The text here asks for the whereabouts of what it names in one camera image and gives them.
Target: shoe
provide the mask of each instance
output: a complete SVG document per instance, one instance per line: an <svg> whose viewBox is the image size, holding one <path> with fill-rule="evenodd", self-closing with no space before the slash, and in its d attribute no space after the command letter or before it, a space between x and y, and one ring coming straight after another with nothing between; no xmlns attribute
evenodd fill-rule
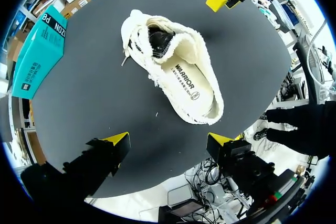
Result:
<svg viewBox="0 0 336 224"><path fill-rule="evenodd" d="M266 115L266 112L264 112L260 117L259 117L260 120L267 120L267 115Z"/></svg>
<svg viewBox="0 0 336 224"><path fill-rule="evenodd" d="M256 132L256 134L254 134L254 136L253 136L253 139L255 141L259 141L260 139L266 137L267 136L267 130L268 129L265 128L265 129L262 129L261 131Z"/></svg>
<svg viewBox="0 0 336 224"><path fill-rule="evenodd" d="M121 27L125 59L144 68L176 113L191 124L216 123L224 101L205 42L195 30L132 10Z"/></svg>

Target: person's leg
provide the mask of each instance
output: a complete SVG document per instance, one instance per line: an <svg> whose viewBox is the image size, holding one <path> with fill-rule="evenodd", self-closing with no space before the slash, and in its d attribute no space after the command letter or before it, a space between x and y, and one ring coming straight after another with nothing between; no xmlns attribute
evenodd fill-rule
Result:
<svg viewBox="0 0 336 224"><path fill-rule="evenodd" d="M288 148L307 155L314 155L313 146L311 146L310 138L314 134L309 134L305 130L279 131L267 129L266 138L272 142L283 144Z"/></svg>
<svg viewBox="0 0 336 224"><path fill-rule="evenodd" d="M323 114L323 106L303 105L293 109L275 109L266 111L269 122L288 123L295 127L316 127Z"/></svg>

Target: printed logo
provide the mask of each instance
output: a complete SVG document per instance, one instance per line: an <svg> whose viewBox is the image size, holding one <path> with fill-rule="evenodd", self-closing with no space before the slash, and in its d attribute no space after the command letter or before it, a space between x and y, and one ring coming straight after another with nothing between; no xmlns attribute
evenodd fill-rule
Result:
<svg viewBox="0 0 336 224"><path fill-rule="evenodd" d="M55 30L60 36L65 38L65 28L62 27L60 23L58 23L53 17L51 17L48 13L44 13L42 16L42 21L46 23L50 28Z"/></svg>
<svg viewBox="0 0 336 224"><path fill-rule="evenodd" d="M21 89L28 91L30 89L30 84L23 83Z"/></svg>
<svg viewBox="0 0 336 224"><path fill-rule="evenodd" d="M199 92L192 93L190 96L191 100L194 100L194 101L197 100L200 97L199 94L200 94Z"/></svg>

